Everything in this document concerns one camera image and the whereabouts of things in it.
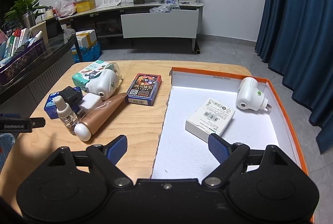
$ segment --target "clear plastic container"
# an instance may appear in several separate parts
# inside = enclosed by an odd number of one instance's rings
[[[119,69],[119,66],[118,66],[117,63],[115,63],[115,62],[113,62],[113,63],[109,63],[109,64],[105,67],[105,69],[110,69],[110,70],[114,71],[115,74],[118,76],[119,81],[122,79],[122,74],[121,74],[121,72],[120,72],[120,69]]]
[[[72,111],[69,116],[65,118],[60,118],[60,120],[62,120],[68,131],[75,135],[74,128],[79,123],[79,119],[74,113],[74,111]]]

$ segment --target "screw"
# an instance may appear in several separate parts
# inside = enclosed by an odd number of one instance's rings
[[[216,187],[221,183],[221,180],[217,177],[209,177],[205,180],[205,184],[208,187]]]
[[[164,189],[170,189],[172,187],[172,184],[165,184],[163,186]]]
[[[114,184],[117,186],[127,186],[131,183],[131,180],[126,177],[120,177],[114,180]]]

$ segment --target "small plastic bottle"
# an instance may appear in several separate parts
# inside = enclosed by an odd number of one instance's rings
[[[74,111],[72,111],[69,104],[64,101],[64,98],[62,98],[62,96],[56,96],[55,98],[53,98],[53,101],[56,104],[59,119],[62,120],[68,130],[73,135],[75,135],[74,127],[76,126],[76,124],[79,123],[78,117],[76,116]]]

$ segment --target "blue curtain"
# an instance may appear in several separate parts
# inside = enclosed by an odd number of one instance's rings
[[[333,145],[333,0],[266,0],[255,50],[312,111],[323,153]]]

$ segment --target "brown tube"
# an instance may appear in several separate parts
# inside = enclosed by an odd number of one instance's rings
[[[127,93],[125,92],[117,94],[90,111],[80,123],[75,126],[75,134],[81,140],[88,141],[124,101],[126,96]]]

